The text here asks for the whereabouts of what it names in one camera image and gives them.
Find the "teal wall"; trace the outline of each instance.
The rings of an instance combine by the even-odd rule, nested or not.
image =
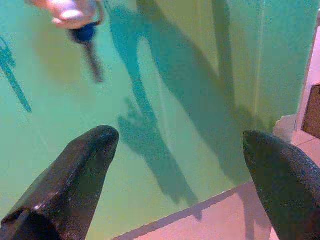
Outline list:
[[[0,4],[1,218],[71,140],[110,125],[120,142],[87,237],[110,239],[248,182],[243,130],[298,109],[318,1],[108,3],[99,85],[48,13]]]

